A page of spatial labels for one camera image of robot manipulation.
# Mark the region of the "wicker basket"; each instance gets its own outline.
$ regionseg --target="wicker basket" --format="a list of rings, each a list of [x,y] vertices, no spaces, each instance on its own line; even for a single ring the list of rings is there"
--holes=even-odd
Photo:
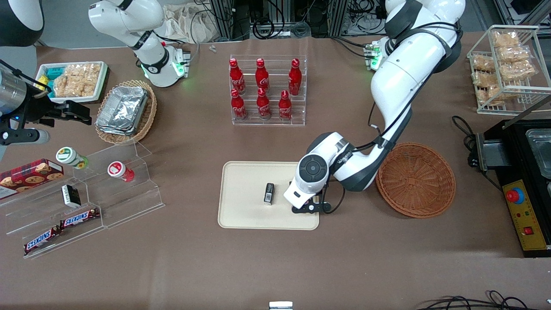
[[[435,150],[400,143],[379,168],[377,187],[396,211],[415,218],[442,214],[455,197],[450,165]]]
[[[145,137],[145,135],[151,128],[151,125],[153,124],[153,119],[155,118],[155,113],[157,112],[157,99],[155,97],[155,94],[153,93],[153,90],[151,89],[151,86],[147,85],[142,81],[135,81],[135,80],[126,81],[126,82],[120,83],[116,87],[119,87],[119,86],[129,86],[129,87],[139,86],[147,90],[148,92],[146,106],[145,106],[145,109],[143,110],[142,118],[140,119],[140,122],[139,122],[138,131],[133,136],[114,135],[112,133],[103,132],[99,130],[99,128],[96,126],[96,132],[98,133],[98,135],[103,141],[113,143],[113,144],[122,143],[132,138],[134,138],[134,140],[136,141],[140,141],[141,139],[143,139],[143,137]],[[107,98],[109,98],[109,95],[113,92],[113,89],[115,89],[115,87],[113,87],[105,95],[103,101],[101,102],[101,106],[98,111],[98,116],[100,115],[101,110],[105,106],[105,102],[107,101]]]

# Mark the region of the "table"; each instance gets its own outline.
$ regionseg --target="table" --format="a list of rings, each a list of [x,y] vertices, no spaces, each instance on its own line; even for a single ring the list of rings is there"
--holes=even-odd
[[[467,165],[463,133],[450,117],[480,132],[500,120],[477,115],[465,54],[482,33],[463,37],[463,55],[434,75],[413,102],[401,142],[437,150],[452,167],[457,195],[443,215],[406,218],[376,186],[347,193],[314,231],[223,229],[217,224],[227,161],[297,161],[319,134],[338,131],[356,145],[368,127],[369,73],[363,60],[329,39],[246,40],[201,47],[189,79],[154,88],[159,109],[142,141],[151,178],[166,206],[34,260],[21,241],[0,234],[0,306],[8,309],[415,309],[444,295],[484,299],[495,289],[530,307],[548,307],[551,259],[521,259],[503,194]],[[358,38],[370,42],[375,37]],[[306,54],[308,109],[302,128],[237,127],[228,96],[230,54]],[[128,48],[38,48],[38,63],[105,61],[107,89],[144,79]],[[91,106],[93,113],[97,105]],[[374,122],[382,124],[378,111]],[[57,121],[45,145],[8,148],[0,170],[53,158],[62,146],[82,154],[109,145],[94,128]],[[339,186],[327,199],[336,202]]]

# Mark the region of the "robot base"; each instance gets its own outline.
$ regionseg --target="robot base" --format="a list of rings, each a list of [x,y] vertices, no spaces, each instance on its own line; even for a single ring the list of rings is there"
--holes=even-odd
[[[175,49],[167,45],[169,52],[169,61],[157,74],[148,73],[142,66],[142,69],[151,83],[157,87],[168,87],[176,83],[181,78],[186,78],[190,70],[190,53],[182,52],[181,49]]]

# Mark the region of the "coca-cola bottle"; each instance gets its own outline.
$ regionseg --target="coca-cola bottle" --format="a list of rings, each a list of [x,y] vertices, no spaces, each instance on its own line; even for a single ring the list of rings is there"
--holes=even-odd
[[[270,91],[270,79],[266,68],[264,67],[264,59],[259,58],[256,60],[256,86],[258,88],[264,88],[266,93]]]
[[[231,85],[237,91],[242,94],[245,92],[245,77],[243,76],[243,71],[237,65],[237,60],[235,58],[230,59],[230,78]]]
[[[300,83],[302,82],[302,72],[300,72],[300,61],[295,58],[291,61],[291,71],[289,71],[289,93],[297,96],[300,91]]]
[[[238,121],[244,121],[247,119],[247,109],[245,109],[245,103],[243,98],[239,96],[237,89],[231,90],[231,108],[234,111],[235,119]]]
[[[258,89],[256,105],[258,106],[258,114],[260,114],[261,120],[267,121],[272,118],[272,112],[270,111],[270,100],[266,97],[266,90],[264,88]]]
[[[281,99],[279,100],[279,118],[284,121],[291,120],[291,99],[289,99],[289,92],[286,90],[281,92]]]

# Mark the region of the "red emergency stop button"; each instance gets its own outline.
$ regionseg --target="red emergency stop button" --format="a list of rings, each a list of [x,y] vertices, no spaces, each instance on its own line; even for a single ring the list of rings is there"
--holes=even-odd
[[[524,234],[534,234],[534,230],[532,229],[532,227],[525,227]]]
[[[513,188],[505,193],[505,198],[507,201],[519,205],[524,202],[524,193],[520,188]]]

